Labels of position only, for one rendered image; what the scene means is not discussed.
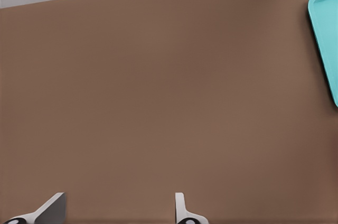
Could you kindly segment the pale blue-green tray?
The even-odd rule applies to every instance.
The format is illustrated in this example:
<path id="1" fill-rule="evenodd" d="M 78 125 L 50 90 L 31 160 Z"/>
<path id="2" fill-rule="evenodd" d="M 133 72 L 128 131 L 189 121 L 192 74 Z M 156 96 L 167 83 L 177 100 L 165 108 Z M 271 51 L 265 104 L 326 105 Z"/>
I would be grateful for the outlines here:
<path id="1" fill-rule="evenodd" d="M 338 107 L 338 0 L 309 0 L 307 8 L 332 99 Z"/>

